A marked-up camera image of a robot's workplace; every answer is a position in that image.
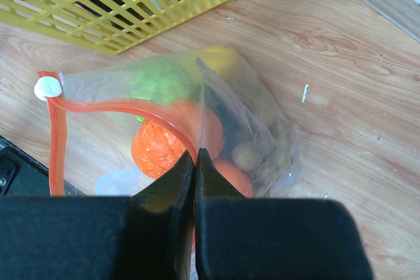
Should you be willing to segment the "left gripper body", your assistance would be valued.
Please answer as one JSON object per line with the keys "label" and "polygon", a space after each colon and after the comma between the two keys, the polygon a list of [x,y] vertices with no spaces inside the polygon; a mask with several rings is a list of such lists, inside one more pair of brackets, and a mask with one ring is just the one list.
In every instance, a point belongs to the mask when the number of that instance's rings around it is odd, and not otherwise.
{"label": "left gripper body", "polygon": [[49,170],[1,136],[1,197],[49,196]]}

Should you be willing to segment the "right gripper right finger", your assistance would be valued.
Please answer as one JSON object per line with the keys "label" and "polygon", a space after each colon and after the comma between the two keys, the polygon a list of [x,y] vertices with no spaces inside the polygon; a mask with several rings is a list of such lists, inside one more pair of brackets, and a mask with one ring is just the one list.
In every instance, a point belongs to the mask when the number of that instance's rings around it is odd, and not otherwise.
{"label": "right gripper right finger", "polygon": [[195,192],[200,279],[373,279],[358,228],[329,199],[246,198],[200,149]]}

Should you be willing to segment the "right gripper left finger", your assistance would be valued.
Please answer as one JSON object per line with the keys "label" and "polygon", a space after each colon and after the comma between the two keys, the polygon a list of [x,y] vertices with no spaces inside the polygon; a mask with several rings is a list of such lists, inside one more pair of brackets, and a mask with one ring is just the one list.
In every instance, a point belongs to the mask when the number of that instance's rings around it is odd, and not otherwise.
{"label": "right gripper left finger", "polygon": [[2,279],[188,279],[194,162],[129,196],[1,199]]}

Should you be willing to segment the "orange tomato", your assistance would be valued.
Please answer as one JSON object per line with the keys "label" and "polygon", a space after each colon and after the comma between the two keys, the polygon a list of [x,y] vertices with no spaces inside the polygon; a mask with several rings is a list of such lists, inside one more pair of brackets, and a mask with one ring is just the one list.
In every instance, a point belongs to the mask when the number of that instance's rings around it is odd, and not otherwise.
{"label": "orange tomato", "polygon": [[[208,106],[183,99],[171,107],[190,124],[195,140],[203,140],[211,158],[216,158],[224,147],[223,126],[216,113]],[[154,121],[144,119],[134,137],[131,154],[143,174],[153,179],[170,170],[186,151],[186,146],[171,131]]]}

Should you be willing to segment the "longan fruit bunch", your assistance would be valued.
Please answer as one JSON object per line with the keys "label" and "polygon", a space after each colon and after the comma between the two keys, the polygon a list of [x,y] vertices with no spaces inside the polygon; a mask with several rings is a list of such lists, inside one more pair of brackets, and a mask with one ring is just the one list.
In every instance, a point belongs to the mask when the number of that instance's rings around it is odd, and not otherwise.
{"label": "longan fruit bunch", "polygon": [[208,89],[206,105],[221,120],[224,147],[215,161],[233,162],[253,186],[254,197],[287,183],[293,164],[293,129],[264,88]]}

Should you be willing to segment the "clear zip top bag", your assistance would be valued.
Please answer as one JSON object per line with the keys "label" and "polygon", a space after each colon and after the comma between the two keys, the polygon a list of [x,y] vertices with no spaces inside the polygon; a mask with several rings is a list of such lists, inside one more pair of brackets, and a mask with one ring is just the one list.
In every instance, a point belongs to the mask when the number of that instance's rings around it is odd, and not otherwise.
{"label": "clear zip top bag", "polygon": [[134,195],[207,150],[246,197],[277,197],[300,163],[292,124],[234,49],[207,47],[75,73],[39,73],[51,122],[49,188]]}

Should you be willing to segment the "green custard apple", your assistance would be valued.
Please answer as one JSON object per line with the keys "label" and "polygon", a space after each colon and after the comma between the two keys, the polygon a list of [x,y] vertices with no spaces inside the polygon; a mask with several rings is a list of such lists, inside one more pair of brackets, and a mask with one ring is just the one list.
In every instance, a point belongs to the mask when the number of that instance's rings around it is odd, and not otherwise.
{"label": "green custard apple", "polygon": [[196,82],[180,63],[170,58],[145,60],[130,82],[129,98],[171,104],[191,97]]}

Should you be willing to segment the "yellow bell pepper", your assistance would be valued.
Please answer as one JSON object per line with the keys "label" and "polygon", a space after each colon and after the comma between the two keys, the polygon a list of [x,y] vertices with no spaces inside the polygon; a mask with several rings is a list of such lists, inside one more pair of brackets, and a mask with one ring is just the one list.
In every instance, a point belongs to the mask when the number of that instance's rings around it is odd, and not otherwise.
{"label": "yellow bell pepper", "polygon": [[240,57],[234,49],[223,46],[199,49],[197,56],[223,79],[227,79],[237,70]]}

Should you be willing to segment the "small orange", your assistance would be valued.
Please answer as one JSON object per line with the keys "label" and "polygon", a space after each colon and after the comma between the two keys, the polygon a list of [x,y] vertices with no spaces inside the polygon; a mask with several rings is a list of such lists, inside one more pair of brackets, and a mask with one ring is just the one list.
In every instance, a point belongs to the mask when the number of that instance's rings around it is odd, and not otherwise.
{"label": "small orange", "polygon": [[252,182],[233,162],[215,161],[215,168],[244,196],[253,197]]}

